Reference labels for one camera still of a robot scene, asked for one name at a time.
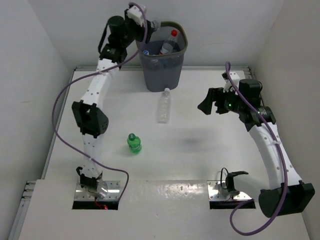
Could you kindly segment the black cap small bottle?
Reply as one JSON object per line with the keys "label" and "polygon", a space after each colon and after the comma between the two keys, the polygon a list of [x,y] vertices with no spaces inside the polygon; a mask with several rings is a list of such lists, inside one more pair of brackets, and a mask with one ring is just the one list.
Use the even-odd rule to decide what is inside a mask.
{"label": "black cap small bottle", "polygon": [[153,20],[150,22],[150,27],[153,32],[156,32],[161,28],[161,23],[157,20]]}

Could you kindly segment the aluminium table edge rail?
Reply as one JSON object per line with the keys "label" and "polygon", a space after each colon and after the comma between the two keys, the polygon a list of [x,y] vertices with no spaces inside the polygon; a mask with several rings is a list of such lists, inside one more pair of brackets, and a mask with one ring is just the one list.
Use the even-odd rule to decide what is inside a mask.
{"label": "aluminium table edge rail", "polygon": [[246,79],[253,79],[252,71],[248,66],[243,68],[243,72]]}

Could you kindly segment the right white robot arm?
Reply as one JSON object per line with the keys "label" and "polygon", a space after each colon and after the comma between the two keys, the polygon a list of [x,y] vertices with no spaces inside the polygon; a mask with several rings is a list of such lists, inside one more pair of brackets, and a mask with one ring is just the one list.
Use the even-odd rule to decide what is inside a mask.
{"label": "right white robot arm", "polygon": [[212,107],[216,113],[234,112],[244,123],[247,132],[255,141],[260,152],[269,180],[269,188],[260,190],[258,203],[263,214],[270,218],[275,212],[283,193],[284,171],[287,171],[287,192],[279,215],[289,215],[304,211],[315,189],[311,183],[303,182],[293,168],[279,138],[276,118],[268,106],[261,103],[262,84],[255,79],[242,79],[238,90],[224,91],[222,87],[209,88],[205,99],[198,105],[204,114],[210,115]]}

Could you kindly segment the grey mesh waste bin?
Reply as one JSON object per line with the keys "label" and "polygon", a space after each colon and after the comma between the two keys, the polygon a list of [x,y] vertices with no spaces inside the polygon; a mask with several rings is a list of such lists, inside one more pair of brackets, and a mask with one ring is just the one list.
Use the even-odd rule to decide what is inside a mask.
{"label": "grey mesh waste bin", "polygon": [[[165,40],[172,30],[178,35],[172,53],[160,54]],[[182,26],[173,21],[161,22],[159,30],[155,31],[148,43],[136,42],[139,58],[143,70],[144,81],[151,92],[162,92],[165,88],[175,89],[180,80],[184,55],[188,47],[188,40]]]}

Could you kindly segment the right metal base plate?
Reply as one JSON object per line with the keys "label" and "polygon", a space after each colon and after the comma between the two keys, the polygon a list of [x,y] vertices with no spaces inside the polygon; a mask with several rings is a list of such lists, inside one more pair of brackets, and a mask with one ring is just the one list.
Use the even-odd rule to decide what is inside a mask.
{"label": "right metal base plate", "polygon": [[240,191],[237,195],[235,193],[230,193],[225,187],[225,181],[220,180],[208,180],[207,181],[207,192],[210,203],[215,202],[231,202],[231,201],[247,201],[252,198],[245,192]]}

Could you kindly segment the metal base plate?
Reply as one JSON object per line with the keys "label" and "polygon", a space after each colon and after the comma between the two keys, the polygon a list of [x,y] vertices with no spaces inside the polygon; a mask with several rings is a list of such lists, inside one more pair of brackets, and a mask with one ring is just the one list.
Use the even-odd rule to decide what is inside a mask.
{"label": "metal base plate", "polygon": [[95,198],[99,202],[118,201],[120,196],[120,181],[103,180],[97,186],[97,190],[88,190],[78,181],[74,193],[74,201],[93,202]]}
{"label": "metal base plate", "polygon": [[210,203],[215,202],[231,202],[231,201],[247,201],[252,198],[245,192],[240,191],[237,195],[235,193],[230,193],[225,187],[225,181],[220,180],[208,180],[207,181],[207,192]]}

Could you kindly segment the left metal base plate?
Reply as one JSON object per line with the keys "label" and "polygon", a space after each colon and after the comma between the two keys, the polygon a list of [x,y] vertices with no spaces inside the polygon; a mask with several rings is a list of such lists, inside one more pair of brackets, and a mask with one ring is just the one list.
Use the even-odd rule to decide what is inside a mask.
{"label": "left metal base plate", "polygon": [[103,180],[97,186],[97,190],[88,190],[78,181],[74,193],[74,201],[93,202],[95,198],[99,202],[118,201],[120,196],[120,181]]}

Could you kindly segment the green plastic bottle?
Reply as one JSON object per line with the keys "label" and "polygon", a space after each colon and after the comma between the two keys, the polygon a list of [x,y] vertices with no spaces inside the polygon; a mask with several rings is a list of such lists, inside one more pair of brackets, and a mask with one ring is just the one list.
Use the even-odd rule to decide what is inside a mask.
{"label": "green plastic bottle", "polygon": [[128,135],[127,144],[132,153],[137,154],[142,150],[141,139],[134,133],[130,133]]}

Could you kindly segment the red cap clear bottle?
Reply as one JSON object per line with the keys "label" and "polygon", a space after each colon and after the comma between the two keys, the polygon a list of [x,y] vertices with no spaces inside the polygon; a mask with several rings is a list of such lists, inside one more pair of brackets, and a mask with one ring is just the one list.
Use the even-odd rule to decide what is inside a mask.
{"label": "red cap clear bottle", "polygon": [[162,44],[161,50],[159,51],[160,55],[170,54],[173,52],[175,44],[177,42],[178,31],[173,29],[167,38]]}

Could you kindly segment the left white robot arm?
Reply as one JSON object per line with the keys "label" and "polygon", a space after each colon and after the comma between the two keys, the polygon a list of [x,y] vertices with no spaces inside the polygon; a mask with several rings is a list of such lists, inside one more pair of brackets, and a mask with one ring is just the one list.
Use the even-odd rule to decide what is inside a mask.
{"label": "left white robot arm", "polygon": [[109,119],[103,112],[105,96],[111,81],[127,57],[127,47],[134,41],[148,43],[153,32],[160,28],[157,21],[137,23],[130,17],[113,16],[108,21],[98,44],[97,74],[80,101],[72,103],[72,112],[83,140],[84,161],[76,171],[80,186],[94,197],[102,197],[103,171],[97,161],[102,152],[103,134]]}

